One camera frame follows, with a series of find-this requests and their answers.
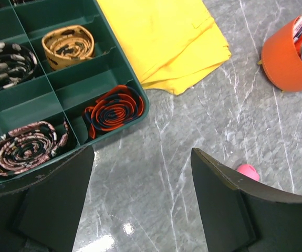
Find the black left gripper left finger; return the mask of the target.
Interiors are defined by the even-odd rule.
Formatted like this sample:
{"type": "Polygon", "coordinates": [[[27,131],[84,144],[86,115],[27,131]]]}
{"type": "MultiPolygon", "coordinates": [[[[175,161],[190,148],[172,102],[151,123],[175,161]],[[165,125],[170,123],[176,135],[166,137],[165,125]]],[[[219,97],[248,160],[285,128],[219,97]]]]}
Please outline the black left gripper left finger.
{"type": "Polygon", "coordinates": [[[87,146],[0,183],[0,251],[20,251],[28,240],[50,251],[72,251],[93,160],[87,146]]]}

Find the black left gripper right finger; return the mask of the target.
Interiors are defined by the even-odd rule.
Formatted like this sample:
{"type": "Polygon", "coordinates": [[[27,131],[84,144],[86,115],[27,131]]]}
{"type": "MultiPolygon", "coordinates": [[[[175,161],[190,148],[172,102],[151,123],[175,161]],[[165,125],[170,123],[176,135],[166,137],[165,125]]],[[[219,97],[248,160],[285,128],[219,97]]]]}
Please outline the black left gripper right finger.
{"type": "Polygon", "coordinates": [[[302,251],[302,195],[255,181],[198,148],[191,169],[209,251],[302,251]]]}

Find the orange round divided container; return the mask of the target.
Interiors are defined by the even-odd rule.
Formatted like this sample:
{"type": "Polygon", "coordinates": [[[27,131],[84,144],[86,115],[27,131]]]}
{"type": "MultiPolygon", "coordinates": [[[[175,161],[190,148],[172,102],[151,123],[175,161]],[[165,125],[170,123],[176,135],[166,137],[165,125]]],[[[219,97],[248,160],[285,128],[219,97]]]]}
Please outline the orange round divided container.
{"type": "Polygon", "coordinates": [[[302,35],[293,42],[293,26],[297,16],[274,33],[262,47],[262,66],[271,83],[282,91],[302,91],[302,60],[299,49],[302,35]]]}

